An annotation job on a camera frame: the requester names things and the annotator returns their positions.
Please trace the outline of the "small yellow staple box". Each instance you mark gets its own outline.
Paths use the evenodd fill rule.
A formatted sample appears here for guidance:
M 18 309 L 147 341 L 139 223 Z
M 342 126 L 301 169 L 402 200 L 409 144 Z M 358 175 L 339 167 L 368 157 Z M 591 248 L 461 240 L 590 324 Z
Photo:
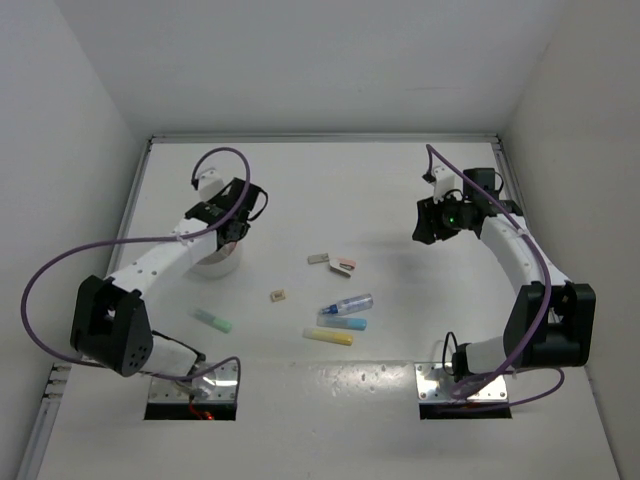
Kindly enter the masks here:
M 273 291 L 270 293 L 270 299 L 274 303 L 283 301 L 286 299 L 286 291 L 284 289 Z

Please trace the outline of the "grey white eraser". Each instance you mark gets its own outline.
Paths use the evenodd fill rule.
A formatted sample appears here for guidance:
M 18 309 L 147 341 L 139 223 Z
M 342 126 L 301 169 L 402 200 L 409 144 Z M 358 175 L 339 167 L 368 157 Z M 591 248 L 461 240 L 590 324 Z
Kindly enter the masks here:
M 328 253 L 314 254 L 307 257 L 307 262 L 310 265 L 325 263 L 325 262 L 328 262 L 329 260 L 330 260 L 330 257 Z

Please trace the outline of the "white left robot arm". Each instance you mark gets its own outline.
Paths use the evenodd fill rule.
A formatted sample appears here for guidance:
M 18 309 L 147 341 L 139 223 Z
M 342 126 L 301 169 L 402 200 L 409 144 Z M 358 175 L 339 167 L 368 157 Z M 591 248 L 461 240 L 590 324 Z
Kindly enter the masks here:
M 134 374 L 183 378 L 195 373 L 205 355 L 153 329 L 150 305 L 192 271 L 219 279 L 240 263 L 241 240 L 259 217 L 254 207 L 265 191 L 214 174 L 200 201 L 176 225 L 167 242 L 105 279 L 90 276 L 79 286 L 71 347 L 123 377 Z

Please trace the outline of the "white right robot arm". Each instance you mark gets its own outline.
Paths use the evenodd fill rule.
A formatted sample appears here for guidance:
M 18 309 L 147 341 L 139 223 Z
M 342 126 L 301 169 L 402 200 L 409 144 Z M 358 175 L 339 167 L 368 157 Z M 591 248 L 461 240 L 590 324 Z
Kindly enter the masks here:
M 456 347 L 455 380 L 508 369 L 584 366 L 591 350 L 594 289 L 571 281 L 541 251 L 517 203 L 501 199 L 494 169 L 467 169 L 464 175 L 457 188 L 442 166 L 424 174 L 434 193 L 418 202 L 412 237 L 431 245 L 473 232 L 494 254 L 516 297 L 502 335 Z

